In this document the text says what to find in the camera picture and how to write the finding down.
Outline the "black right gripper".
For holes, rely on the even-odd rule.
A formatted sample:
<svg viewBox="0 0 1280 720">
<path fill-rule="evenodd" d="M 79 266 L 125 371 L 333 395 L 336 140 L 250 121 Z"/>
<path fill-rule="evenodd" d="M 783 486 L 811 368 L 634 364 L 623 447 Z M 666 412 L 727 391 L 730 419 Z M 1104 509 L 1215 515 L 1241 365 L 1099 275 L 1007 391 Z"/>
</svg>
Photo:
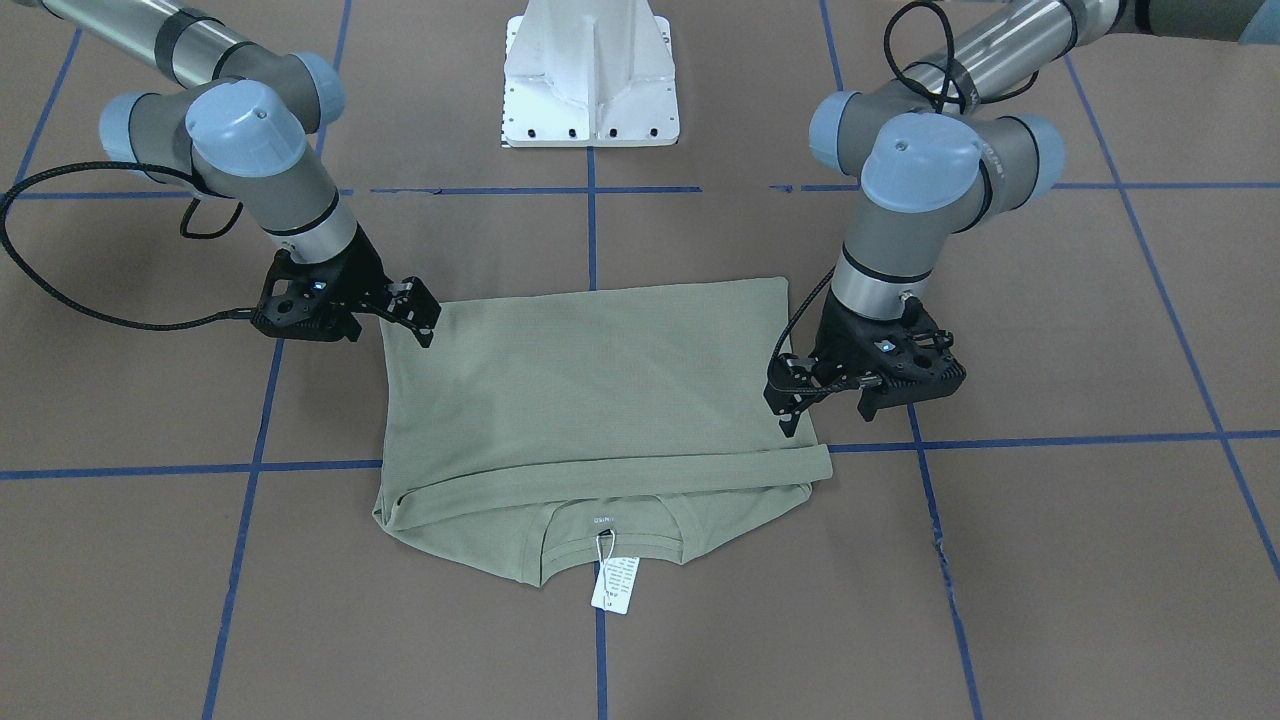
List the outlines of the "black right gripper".
<svg viewBox="0 0 1280 720">
<path fill-rule="evenodd" d="M 417 278 L 392 281 L 362 228 L 324 263 L 301 264 L 279 250 L 250 323 L 268 337 L 312 342 L 358 340 L 366 313 L 408 328 L 422 348 L 433 343 L 442 305 Z"/>
</svg>

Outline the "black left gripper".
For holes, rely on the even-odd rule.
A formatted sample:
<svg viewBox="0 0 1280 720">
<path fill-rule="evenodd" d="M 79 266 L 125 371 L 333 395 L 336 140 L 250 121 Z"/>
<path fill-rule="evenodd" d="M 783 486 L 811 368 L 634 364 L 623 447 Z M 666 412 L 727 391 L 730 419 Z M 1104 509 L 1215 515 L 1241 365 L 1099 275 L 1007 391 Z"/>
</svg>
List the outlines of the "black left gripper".
<svg viewBox="0 0 1280 720">
<path fill-rule="evenodd" d="M 954 336 L 941 329 L 919 299 L 906 299 L 897 319 L 860 316 L 833 296 L 824 301 L 815 348 L 806 356 L 774 350 L 767 368 L 765 402 L 787 438 L 804 413 L 845 391 L 859 391 L 858 411 L 870 421 L 881 409 L 954 395 L 966 369 L 954 356 Z"/>
</svg>

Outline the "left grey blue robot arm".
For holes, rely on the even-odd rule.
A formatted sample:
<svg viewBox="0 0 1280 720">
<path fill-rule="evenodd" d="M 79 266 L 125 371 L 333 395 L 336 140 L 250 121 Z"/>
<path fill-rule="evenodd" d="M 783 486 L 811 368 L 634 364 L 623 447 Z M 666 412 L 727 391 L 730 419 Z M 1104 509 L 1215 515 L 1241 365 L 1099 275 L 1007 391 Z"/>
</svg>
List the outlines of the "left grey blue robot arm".
<svg viewBox="0 0 1280 720">
<path fill-rule="evenodd" d="M 933 1 L 909 3 L 882 38 L 892 78 L 815 109 L 813 156 L 858 178 L 815 346 L 776 348 L 763 396 L 785 436 L 831 395 L 858 389 L 865 420 L 954 395 L 966 372 L 922 301 L 945 241 L 1047 193 L 1065 143 L 1044 118 L 977 118 L 1028 91 L 1050 63 L 1115 33 L 1277 42 L 1275 1 L 1012 1 L 964 33 Z"/>
</svg>

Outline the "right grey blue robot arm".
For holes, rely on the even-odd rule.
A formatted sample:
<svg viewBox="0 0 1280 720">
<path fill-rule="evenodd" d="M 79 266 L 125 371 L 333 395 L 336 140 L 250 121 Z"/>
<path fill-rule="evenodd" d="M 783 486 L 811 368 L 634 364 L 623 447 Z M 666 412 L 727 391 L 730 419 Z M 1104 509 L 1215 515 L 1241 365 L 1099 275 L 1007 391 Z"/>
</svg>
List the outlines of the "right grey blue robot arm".
<svg viewBox="0 0 1280 720">
<path fill-rule="evenodd" d="M 69 20 L 155 68 L 180 92 L 125 94 L 102 110 L 102 169 L 179 184 L 195 201 L 229 199 L 276 246 L 252 307 L 214 315 L 265 336 L 355 341 L 358 314 L 433 341 L 439 302 L 415 277 L 392 281 L 310 143 L 337 120 L 346 91 L 312 53 L 278 55 L 219 19 L 174 1 L 44 1 Z"/>
</svg>

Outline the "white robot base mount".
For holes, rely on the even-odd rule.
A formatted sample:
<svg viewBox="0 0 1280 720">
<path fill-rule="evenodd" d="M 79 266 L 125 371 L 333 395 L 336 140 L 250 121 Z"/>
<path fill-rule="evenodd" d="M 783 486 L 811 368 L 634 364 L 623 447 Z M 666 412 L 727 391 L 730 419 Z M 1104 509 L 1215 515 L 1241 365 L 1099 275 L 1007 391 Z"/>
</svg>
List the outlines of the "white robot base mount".
<svg viewBox="0 0 1280 720">
<path fill-rule="evenodd" d="M 504 32 L 508 149 L 664 147 L 681 119 L 669 20 L 648 1 L 530 1 Z"/>
</svg>

